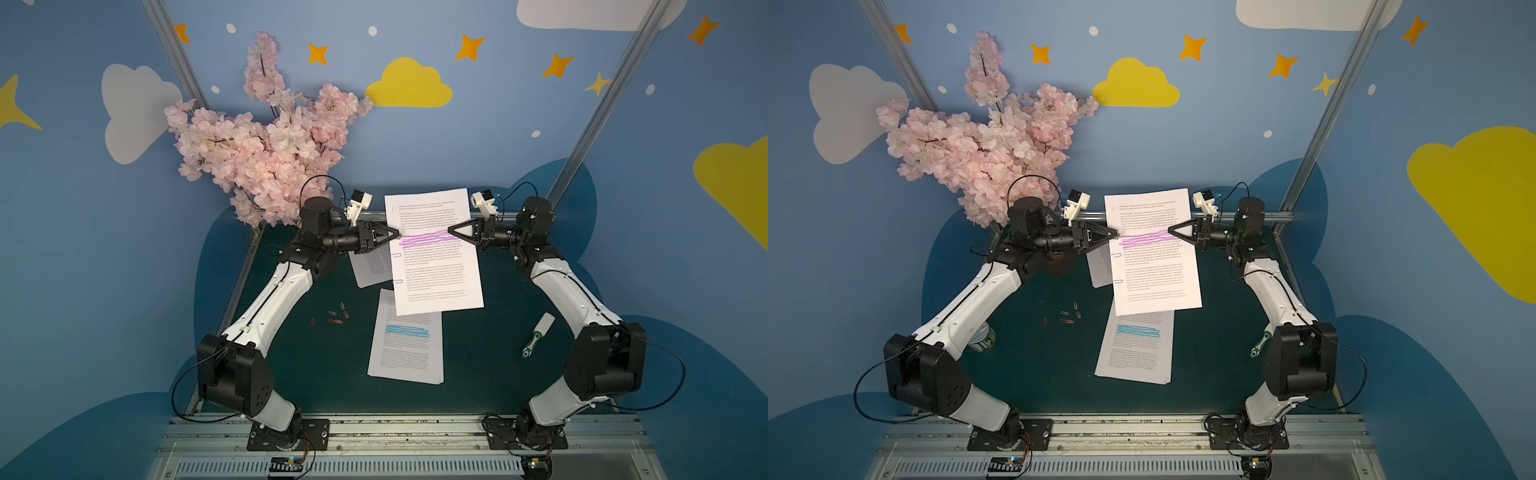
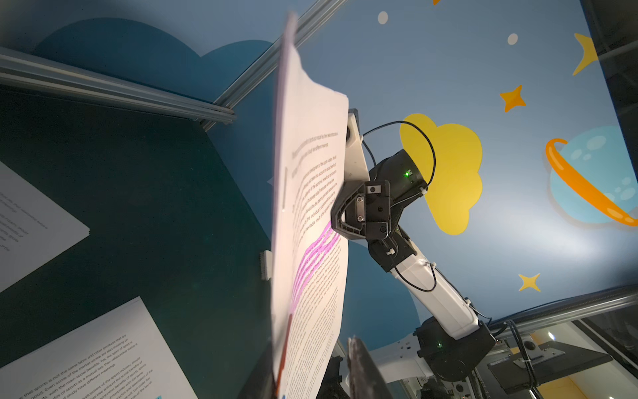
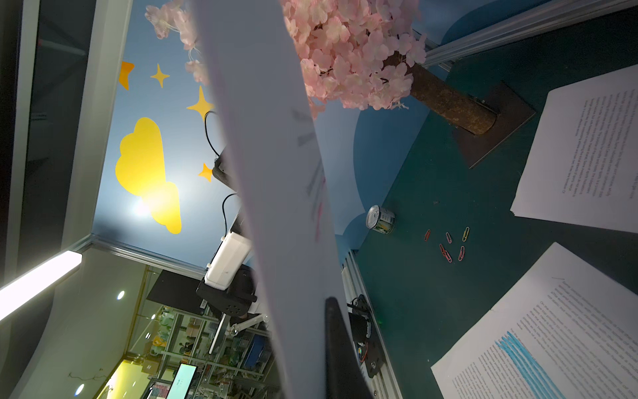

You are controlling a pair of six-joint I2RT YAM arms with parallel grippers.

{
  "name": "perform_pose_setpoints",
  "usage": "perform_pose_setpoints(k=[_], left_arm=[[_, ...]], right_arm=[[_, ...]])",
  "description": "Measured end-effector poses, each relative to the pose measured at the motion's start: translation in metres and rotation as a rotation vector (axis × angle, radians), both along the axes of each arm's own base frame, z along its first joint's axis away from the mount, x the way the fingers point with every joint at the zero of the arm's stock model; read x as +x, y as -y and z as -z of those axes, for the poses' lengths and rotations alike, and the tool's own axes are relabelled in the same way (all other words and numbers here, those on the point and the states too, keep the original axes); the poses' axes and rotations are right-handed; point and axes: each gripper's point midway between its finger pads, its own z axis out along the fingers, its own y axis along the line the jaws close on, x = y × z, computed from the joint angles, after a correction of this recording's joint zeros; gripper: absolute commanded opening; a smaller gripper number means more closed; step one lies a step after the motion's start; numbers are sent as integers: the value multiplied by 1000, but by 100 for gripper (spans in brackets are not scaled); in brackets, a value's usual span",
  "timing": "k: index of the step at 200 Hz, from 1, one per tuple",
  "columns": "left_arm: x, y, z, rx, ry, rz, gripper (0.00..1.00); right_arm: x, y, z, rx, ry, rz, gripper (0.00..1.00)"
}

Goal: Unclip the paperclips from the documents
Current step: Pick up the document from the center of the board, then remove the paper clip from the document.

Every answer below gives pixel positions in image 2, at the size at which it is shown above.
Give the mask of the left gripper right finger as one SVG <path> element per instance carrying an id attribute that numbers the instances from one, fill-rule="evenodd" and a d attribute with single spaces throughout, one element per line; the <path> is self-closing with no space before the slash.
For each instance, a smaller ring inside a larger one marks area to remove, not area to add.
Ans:
<path id="1" fill-rule="evenodd" d="M 392 399 L 390 390 L 364 342 L 358 337 L 348 339 L 347 364 L 350 398 Z"/>

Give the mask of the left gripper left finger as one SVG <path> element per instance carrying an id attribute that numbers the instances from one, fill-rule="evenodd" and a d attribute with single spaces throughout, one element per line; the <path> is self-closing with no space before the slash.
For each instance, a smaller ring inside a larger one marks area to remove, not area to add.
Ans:
<path id="1" fill-rule="evenodd" d="M 264 350 L 237 399 L 274 399 L 272 349 Z"/>

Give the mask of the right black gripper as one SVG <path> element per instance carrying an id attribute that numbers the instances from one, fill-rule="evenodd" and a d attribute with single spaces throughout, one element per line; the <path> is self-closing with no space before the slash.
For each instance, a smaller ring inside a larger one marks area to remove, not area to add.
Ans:
<path id="1" fill-rule="evenodd" d="M 382 240 L 390 233 L 390 183 L 347 181 L 331 209 L 332 229 L 349 240 Z"/>

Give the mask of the paperclip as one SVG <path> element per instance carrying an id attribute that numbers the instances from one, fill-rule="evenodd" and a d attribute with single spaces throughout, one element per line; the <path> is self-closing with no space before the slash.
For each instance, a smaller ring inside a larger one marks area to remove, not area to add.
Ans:
<path id="1" fill-rule="evenodd" d="M 293 315 L 289 314 L 288 319 L 287 319 L 287 328 L 286 328 L 286 333 L 285 333 L 284 344 L 283 344 L 283 347 L 282 347 L 282 355 L 280 357 L 280 362 L 279 362 L 279 366 L 278 366 L 278 370 L 277 370 L 277 376 L 276 376 L 277 379 L 275 380 L 276 381 L 277 390 L 279 389 L 279 387 L 281 385 L 283 370 L 284 370 L 285 364 L 286 364 L 287 346 L 288 346 L 290 332 L 291 332 L 291 329 L 292 329 L 292 321 L 293 321 Z"/>

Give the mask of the document with purple highlight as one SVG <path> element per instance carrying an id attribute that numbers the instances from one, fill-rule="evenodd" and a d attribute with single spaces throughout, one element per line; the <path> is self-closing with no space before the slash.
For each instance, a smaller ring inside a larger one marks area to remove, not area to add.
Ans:
<path id="1" fill-rule="evenodd" d="M 272 370 L 278 398 L 317 396 L 342 325 L 348 244 L 331 226 L 342 189 L 349 101 L 315 83 L 287 17 L 278 63 L 272 212 Z M 277 370 L 293 315 L 279 389 Z"/>

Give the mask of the document with blue highlight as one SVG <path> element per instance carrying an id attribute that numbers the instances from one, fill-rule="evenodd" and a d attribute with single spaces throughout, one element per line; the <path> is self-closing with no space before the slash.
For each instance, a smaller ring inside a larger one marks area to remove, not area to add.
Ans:
<path id="1" fill-rule="evenodd" d="M 141 298 L 1 369 L 3 398 L 194 398 Z"/>

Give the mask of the document with pink highlight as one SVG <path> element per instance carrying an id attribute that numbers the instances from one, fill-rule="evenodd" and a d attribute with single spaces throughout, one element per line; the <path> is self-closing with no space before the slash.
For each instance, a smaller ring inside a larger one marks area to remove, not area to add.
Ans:
<path id="1" fill-rule="evenodd" d="M 81 221 L 1 164 L 1 290 L 89 234 Z"/>

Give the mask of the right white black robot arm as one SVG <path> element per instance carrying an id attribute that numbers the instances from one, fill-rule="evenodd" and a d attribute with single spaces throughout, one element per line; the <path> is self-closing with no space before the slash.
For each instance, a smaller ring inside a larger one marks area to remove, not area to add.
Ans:
<path id="1" fill-rule="evenodd" d="M 418 249 L 399 221 L 428 183 L 405 151 L 367 168 L 361 151 L 347 151 L 345 181 L 332 206 L 332 229 L 365 240 L 372 259 L 415 295 L 431 318 L 415 330 L 416 355 L 446 382 L 466 379 L 495 345 L 488 327 L 458 290 Z"/>

